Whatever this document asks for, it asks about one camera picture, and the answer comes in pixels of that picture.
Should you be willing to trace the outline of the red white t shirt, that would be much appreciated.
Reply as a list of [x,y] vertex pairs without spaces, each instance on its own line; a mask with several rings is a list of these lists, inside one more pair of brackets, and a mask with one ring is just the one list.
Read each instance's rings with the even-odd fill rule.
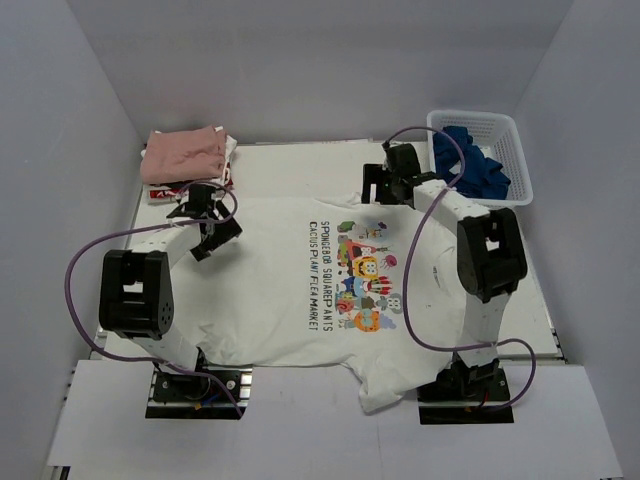
[[[220,180],[225,186],[233,186],[231,166],[237,148],[237,140],[226,135],[225,163]],[[189,181],[169,184],[146,185],[143,187],[142,198],[148,204],[166,204],[178,199],[183,189],[191,183]]]

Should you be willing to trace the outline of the pink t shirt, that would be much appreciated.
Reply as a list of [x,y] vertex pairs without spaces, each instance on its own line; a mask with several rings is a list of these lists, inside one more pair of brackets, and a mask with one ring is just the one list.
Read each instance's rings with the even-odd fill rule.
[[150,133],[140,165],[144,184],[219,178],[226,163],[227,133],[222,127]]

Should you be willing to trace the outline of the white printed t shirt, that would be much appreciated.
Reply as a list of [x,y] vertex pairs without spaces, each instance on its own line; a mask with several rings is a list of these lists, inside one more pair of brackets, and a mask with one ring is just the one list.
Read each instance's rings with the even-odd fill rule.
[[465,292],[456,242],[428,220],[402,296],[407,254],[423,216],[405,206],[333,199],[245,199],[243,232],[201,262],[173,269],[176,323],[224,366],[342,365],[360,380],[366,412],[431,383],[451,353]]

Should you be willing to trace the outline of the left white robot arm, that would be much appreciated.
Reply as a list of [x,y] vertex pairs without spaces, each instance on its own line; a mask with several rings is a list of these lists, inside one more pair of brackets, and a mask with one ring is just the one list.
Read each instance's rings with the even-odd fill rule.
[[183,257],[201,262],[239,237],[237,207],[227,188],[192,183],[164,226],[145,230],[144,239],[128,249],[108,251],[99,302],[102,329],[137,344],[159,366],[178,373],[197,370],[203,354],[175,322],[171,272]]

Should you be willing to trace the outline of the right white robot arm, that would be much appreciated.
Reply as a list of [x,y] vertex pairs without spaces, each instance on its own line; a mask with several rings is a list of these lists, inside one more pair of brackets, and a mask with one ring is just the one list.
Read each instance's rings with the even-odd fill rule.
[[385,161],[363,167],[361,200],[383,205],[407,205],[424,214],[411,241],[402,277],[402,296],[408,299],[411,263],[419,237],[434,219],[456,237],[456,272],[466,292],[465,316],[459,341],[453,347],[430,345],[420,340],[409,320],[408,333],[418,345],[432,351],[452,353],[473,377],[497,369],[499,331],[507,303],[528,267],[518,222],[513,210],[491,210],[461,195],[431,172],[421,170],[410,144],[382,144]]

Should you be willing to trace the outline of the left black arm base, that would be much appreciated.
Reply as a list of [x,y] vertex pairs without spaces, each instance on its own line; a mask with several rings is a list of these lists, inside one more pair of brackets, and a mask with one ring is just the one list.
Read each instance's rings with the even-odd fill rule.
[[[207,366],[206,370],[225,385],[238,408],[244,412],[249,403],[253,369]],[[145,417],[165,420],[239,420],[241,415],[213,380],[155,368]]]

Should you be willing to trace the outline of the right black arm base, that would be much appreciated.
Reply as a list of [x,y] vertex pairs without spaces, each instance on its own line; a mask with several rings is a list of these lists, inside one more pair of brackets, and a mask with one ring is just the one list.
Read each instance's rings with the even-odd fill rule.
[[456,358],[436,379],[417,388],[421,425],[512,424],[511,399],[504,370],[498,360],[481,367],[467,367]]

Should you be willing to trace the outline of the blue crumpled t shirt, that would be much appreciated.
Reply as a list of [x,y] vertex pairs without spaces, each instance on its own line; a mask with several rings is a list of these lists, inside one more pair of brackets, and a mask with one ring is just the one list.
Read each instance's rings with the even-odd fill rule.
[[447,126],[441,133],[433,134],[436,174],[446,183],[457,176],[454,168],[460,166],[459,155],[449,137],[460,147],[465,159],[463,175],[454,185],[457,191],[469,198],[505,200],[511,180],[503,173],[502,165],[474,143],[466,127]]

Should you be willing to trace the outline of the white plastic basket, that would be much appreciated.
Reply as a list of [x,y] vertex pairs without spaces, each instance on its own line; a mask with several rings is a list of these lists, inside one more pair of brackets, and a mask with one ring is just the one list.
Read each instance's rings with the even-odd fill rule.
[[427,125],[430,169],[464,196],[492,208],[525,206],[533,189],[515,121],[508,115],[433,110]]

